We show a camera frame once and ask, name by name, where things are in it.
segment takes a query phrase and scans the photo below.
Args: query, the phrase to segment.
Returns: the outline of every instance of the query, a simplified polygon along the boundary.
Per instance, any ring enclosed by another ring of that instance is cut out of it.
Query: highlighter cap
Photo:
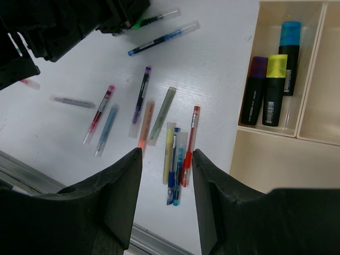
[[[286,78],[288,55],[271,55],[268,59],[267,78]]]
[[[263,79],[266,77],[268,66],[268,58],[266,57],[253,57],[250,66],[249,77]]]
[[[300,45],[301,22],[285,22],[281,27],[280,46]]]

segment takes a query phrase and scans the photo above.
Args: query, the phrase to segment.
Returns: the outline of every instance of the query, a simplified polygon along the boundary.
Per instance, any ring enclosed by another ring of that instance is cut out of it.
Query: pen
[[[176,169],[176,177],[175,177],[175,188],[174,188],[174,206],[178,206],[180,202],[180,190],[181,190],[181,174],[183,167],[183,159],[186,150],[186,143],[188,140],[187,132],[180,132],[178,134],[178,144],[177,149],[177,169]]]
[[[163,184],[168,184],[168,180],[169,180],[169,173],[171,170],[171,162],[172,162],[172,156],[173,156],[175,127],[176,127],[176,123],[168,122],[167,129],[166,129],[166,141],[165,141]]]
[[[179,28],[177,28],[176,30],[174,30],[173,32],[171,33],[168,33],[164,36],[161,36],[153,41],[150,41],[146,44],[143,44],[131,51],[128,52],[129,56],[134,56],[136,55],[137,53],[140,53],[146,49],[149,49],[151,47],[154,47],[158,44],[161,44],[161,43],[164,43],[170,39],[173,39],[173,38],[176,38],[178,36],[182,36],[182,35],[185,35],[189,32],[192,32],[192,31],[195,31],[199,28],[199,25],[198,25],[198,22],[195,21],[195,22],[192,22],[192,23],[189,23],[189,24],[186,24],[186,25],[183,25]]]
[[[38,82],[32,81],[31,79],[23,79],[21,82],[31,89],[40,90],[40,84]]]
[[[292,96],[294,93],[298,61],[300,51],[300,22],[285,22],[281,27],[279,54],[287,54],[287,70],[284,96]]]
[[[68,105],[75,105],[75,106],[80,106],[84,108],[90,108],[90,109],[96,107],[96,105],[91,101],[74,99],[70,97],[50,96],[50,100],[59,102],[59,103],[68,104]]]
[[[190,130],[190,136],[189,136],[189,145],[188,150],[185,155],[184,165],[183,165],[183,171],[182,171],[182,180],[181,183],[183,187],[186,187],[188,185],[189,181],[189,170],[191,167],[191,158],[192,158],[192,150],[193,150],[193,144],[196,138],[196,130],[197,130],[197,124],[198,124],[198,117],[200,113],[200,107],[195,106],[192,114],[192,120],[191,120],[191,130]]]
[[[155,146],[160,130],[162,129],[164,119],[166,117],[166,114],[169,111],[170,105],[172,103],[172,100],[174,99],[175,94],[176,94],[176,88],[170,87],[161,105],[156,122],[154,123],[154,127],[151,130],[151,133],[148,139],[148,145]]]
[[[111,95],[113,94],[115,90],[115,86],[113,85],[110,85],[108,86],[108,89],[104,95],[104,98],[102,99],[100,105],[99,105],[99,108],[95,114],[95,117],[93,118],[92,120],[92,123],[90,125],[90,128],[89,128],[89,132],[87,133],[86,137],[85,137],[85,140],[84,140],[84,143],[89,143],[91,141],[91,138],[96,130],[96,127],[98,125],[98,122],[100,120],[100,117],[103,113],[103,111],[105,110],[106,108],[106,105],[108,103],[108,101],[110,100],[110,97]]]
[[[110,130],[111,130],[113,121],[115,120],[117,111],[118,111],[118,105],[113,105],[109,114],[108,114],[108,117],[107,117],[106,123],[104,125],[103,131],[102,131],[101,136],[99,138],[99,143],[98,143],[98,147],[97,147],[97,151],[96,151],[96,157],[101,157],[101,155],[103,154],[103,151],[104,151],[104,148],[105,148],[105,145],[106,145],[106,141],[107,141],[108,135],[110,134]]]
[[[145,148],[147,145],[148,133],[151,124],[152,114],[155,108],[155,101],[149,100],[144,113],[144,120],[142,124],[142,130],[140,131],[138,147],[142,149],[142,154],[145,154]]]
[[[171,205],[174,201],[174,184],[175,184],[175,169],[177,166],[177,135],[179,133],[180,129],[178,127],[175,127],[174,129],[174,135],[173,135],[173,152],[172,152],[172,163],[171,163],[171,170],[169,172],[169,182],[168,182],[168,196],[166,200],[167,205]]]
[[[147,87],[149,83],[150,71],[151,71],[151,67],[149,66],[145,67],[145,73],[144,73],[144,77],[142,81],[142,86],[140,87],[138,100],[137,100],[137,104],[136,104],[136,107],[133,113],[132,123],[131,123],[130,131],[129,131],[129,137],[132,137],[132,138],[136,138],[138,134],[139,117],[140,117],[140,112],[142,111],[143,101],[144,101],[145,93],[147,91]]]
[[[147,26],[149,24],[152,24],[152,23],[154,23],[156,21],[159,21],[159,20],[169,20],[169,19],[178,17],[180,15],[181,14],[180,14],[180,9],[179,8],[176,8],[176,9],[173,9],[173,10],[169,10],[167,12],[159,13],[158,15],[155,15],[153,17],[150,17],[150,18],[142,20],[138,27],[133,26],[132,29],[139,29],[141,27],[144,27],[144,26]]]
[[[270,55],[266,75],[266,89],[263,93],[262,124],[278,126],[286,82],[287,58],[284,55]]]
[[[268,58],[253,57],[242,105],[241,123],[243,124],[256,125],[257,123],[266,89],[267,65]]]

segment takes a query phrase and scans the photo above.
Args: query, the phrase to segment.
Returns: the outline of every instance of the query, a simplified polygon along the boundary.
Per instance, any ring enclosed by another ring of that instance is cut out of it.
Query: barcode label
[[[267,103],[267,119],[266,123],[273,123],[273,115],[274,115],[274,102]]]
[[[285,88],[283,92],[289,92],[289,88],[291,86],[291,78],[292,78],[292,70],[286,70],[286,81],[285,81]]]

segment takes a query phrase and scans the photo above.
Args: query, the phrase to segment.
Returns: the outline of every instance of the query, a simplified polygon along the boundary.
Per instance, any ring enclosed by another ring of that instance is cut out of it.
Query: highlighter
[[[266,87],[267,65],[268,58],[253,57],[242,105],[241,123],[245,125],[257,123]]]
[[[294,93],[296,75],[298,72],[298,60],[300,50],[300,22],[285,22],[281,27],[279,54],[287,54],[286,82],[283,91],[284,96],[292,96]]]
[[[263,93],[262,124],[278,126],[286,80],[287,55],[271,55],[268,59],[266,89]]]

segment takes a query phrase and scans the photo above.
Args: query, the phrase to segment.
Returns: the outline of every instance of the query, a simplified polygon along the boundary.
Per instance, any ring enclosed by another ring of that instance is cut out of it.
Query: light blue pen
[[[174,131],[174,143],[173,143],[173,153],[172,153],[172,164],[171,170],[169,172],[169,179],[168,179],[168,197],[166,200],[167,205],[171,205],[174,201],[174,184],[175,184],[175,170],[177,168],[177,135],[180,132],[179,127],[175,127]]]
[[[137,47],[136,49],[129,51],[128,55],[134,56],[134,55],[136,55],[136,54],[138,54],[138,53],[140,53],[140,52],[142,52],[146,49],[152,48],[152,47],[154,47],[158,44],[162,44],[166,41],[169,41],[170,39],[176,38],[178,36],[185,35],[189,32],[195,31],[197,29],[199,29],[199,25],[198,25],[197,21],[191,22],[189,24],[185,24],[185,25],[175,29],[171,33],[168,33],[164,36],[158,37],[157,39],[155,39],[153,41],[147,42],[146,44],[143,44],[143,45]]]
[[[105,148],[105,144],[108,138],[108,135],[110,134],[110,130],[113,124],[113,121],[115,120],[116,114],[118,111],[118,105],[115,104],[111,107],[110,113],[108,114],[106,123],[104,125],[103,131],[101,133],[101,136],[99,138],[99,143],[96,151],[96,157],[101,157],[103,154],[103,150]]]
[[[177,170],[175,177],[175,188],[174,188],[174,206],[179,205],[180,201],[180,189],[181,189],[181,174],[184,162],[184,155],[186,153],[186,144],[188,142],[188,133],[180,132],[177,137]]]

